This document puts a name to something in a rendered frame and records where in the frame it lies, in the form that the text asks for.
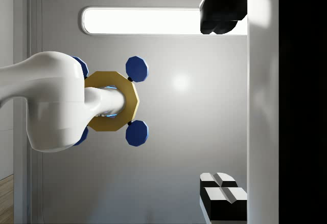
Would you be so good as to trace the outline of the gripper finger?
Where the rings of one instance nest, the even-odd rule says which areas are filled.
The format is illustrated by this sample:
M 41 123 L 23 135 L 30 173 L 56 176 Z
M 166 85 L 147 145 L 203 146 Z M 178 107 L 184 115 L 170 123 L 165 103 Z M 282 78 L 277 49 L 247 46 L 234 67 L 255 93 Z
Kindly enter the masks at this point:
M 247 193 L 226 173 L 200 175 L 200 207 L 206 224 L 247 224 Z
M 228 33 L 246 15 L 247 0 L 204 0 L 200 9 L 200 32 Z

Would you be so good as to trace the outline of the drone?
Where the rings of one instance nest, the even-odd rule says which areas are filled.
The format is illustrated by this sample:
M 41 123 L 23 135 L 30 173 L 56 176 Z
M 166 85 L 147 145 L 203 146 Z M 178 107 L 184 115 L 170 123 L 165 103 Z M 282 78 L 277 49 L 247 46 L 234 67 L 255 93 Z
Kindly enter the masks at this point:
M 134 120 L 139 97 L 134 82 L 145 81 L 149 67 L 143 59 L 133 56 L 126 62 L 128 78 L 115 71 L 96 71 L 88 76 L 88 68 L 84 61 L 74 57 L 82 66 L 85 101 L 96 105 L 91 114 L 79 145 L 86 140 L 88 129 L 95 131 L 117 131 L 128 125 L 125 138 L 129 145 L 137 147 L 144 144 L 149 135 L 149 127 L 144 121 Z

